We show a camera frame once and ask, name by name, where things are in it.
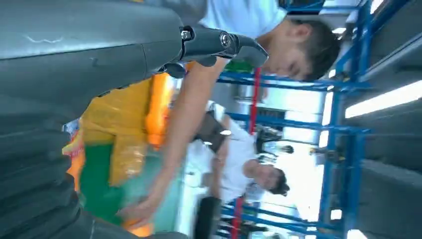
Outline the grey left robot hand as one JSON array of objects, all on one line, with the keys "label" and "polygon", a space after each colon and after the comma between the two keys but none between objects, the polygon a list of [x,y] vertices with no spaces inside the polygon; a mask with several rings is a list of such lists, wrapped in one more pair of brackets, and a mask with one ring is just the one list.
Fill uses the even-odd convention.
[{"label": "grey left robot hand", "polygon": [[0,3],[0,120],[78,118],[91,99],[155,73],[181,75],[179,62],[216,57],[259,67],[253,39],[184,26],[168,8],[129,0],[3,0]]}]

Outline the person's right hand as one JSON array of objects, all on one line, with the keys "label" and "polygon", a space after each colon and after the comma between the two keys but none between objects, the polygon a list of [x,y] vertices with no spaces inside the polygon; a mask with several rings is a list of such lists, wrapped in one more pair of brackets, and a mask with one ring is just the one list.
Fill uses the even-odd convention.
[{"label": "person's right hand", "polygon": [[126,229],[132,230],[147,225],[159,204],[160,200],[155,197],[144,197],[139,202],[120,209],[116,215],[123,219],[123,226]]}]

